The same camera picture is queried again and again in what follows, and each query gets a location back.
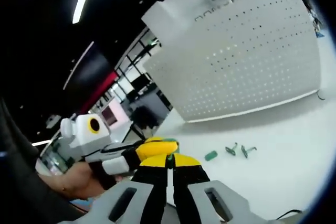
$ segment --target perforated white panel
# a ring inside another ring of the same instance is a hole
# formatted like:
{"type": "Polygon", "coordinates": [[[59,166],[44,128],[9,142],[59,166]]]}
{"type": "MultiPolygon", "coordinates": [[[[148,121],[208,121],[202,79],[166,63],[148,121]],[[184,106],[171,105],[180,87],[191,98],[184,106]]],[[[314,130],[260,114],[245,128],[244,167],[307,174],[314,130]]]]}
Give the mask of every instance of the perforated white panel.
{"type": "Polygon", "coordinates": [[[238,0],[144,64],[189,122],[290,102],[320,85],[317,39],[301,0],[238,0]]]}

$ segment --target desk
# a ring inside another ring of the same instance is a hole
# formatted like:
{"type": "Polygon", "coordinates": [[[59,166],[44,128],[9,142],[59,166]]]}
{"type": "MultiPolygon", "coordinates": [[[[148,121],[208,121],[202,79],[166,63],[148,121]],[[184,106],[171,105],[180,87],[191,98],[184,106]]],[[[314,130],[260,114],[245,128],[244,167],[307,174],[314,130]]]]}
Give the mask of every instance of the desk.
{"type": "MultiPolygon", "coordinates": [[[[180,142],[181,153],[198,159],[211,180],[245,197],[251,211],[275,219],[291,209],[305,210],[319,195],[336,153],[336,57],[330,35],[319,38],[321,92],[275,108],[232,118],[184,123],[172,110],[156,135],[180,142]],[[225,152],[238,142],[237,156],[225,152]],[[240,146],[257,147],[245,159],[240,146]],[[204,155],[218,156],[206,162],[204,155]]],[[[174,204],[172,173],[167,202],[174,204]]]]}

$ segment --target black ceiling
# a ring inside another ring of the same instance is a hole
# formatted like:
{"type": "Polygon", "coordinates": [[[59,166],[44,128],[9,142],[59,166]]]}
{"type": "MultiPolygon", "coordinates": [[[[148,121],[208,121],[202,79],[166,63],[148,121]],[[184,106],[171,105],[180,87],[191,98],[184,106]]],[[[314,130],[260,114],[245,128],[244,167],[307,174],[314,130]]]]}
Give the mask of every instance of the black ceiling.
{"type": "Polygon", "coordinates": [[[14,119],[32,142],[53,134],[45,129],[45,121],[66,102],[63,85],[88,45],[95,41],[97,53],[114,67],[145,27],[141,17],[155,1],[162,0],[86,0],[75,25],[72,16],[77,0],[3,1],[5,43],[0,67],[4,95],[14,119]]]}

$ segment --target yellow circular sensor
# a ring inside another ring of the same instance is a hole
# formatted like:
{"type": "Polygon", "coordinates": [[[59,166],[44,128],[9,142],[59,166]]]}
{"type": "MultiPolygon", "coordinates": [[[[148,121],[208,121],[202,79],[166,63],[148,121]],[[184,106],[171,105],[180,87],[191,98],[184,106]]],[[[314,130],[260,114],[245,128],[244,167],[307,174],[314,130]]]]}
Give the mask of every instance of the yellow circular sensor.
{"type": "Polygon", "coordinates": [[[98,133],[100,129],[99,122],[95,118],[91,118],[89,121],[89,130],[93,133],[98,133]]]}

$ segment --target gray gripper base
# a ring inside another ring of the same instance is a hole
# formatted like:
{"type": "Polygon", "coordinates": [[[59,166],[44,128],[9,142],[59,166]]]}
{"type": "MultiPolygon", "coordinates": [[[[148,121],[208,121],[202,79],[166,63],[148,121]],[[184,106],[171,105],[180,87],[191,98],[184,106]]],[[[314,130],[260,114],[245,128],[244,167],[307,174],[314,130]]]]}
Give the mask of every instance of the gray gripper base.
{"type": "Polygon", "coordinates": [[[62,221],[60,224],[113,224],[109,216],[127,190],[135,192],[118,224],[139,224],[143,209],[153,185],[133,181],[117,183],[96,199],[90,211],[75,221],[62,221]]]}
{"type": "Polygon", "coordinates": [[[188,186],[198,209],[201,223],[219,224],[220,220],[207,194],[213,194],[220,204],[229,224],[281,224],[278,220],[267,221],[250,211],[248,201],[241,195],[215,180],[188,186]]]}

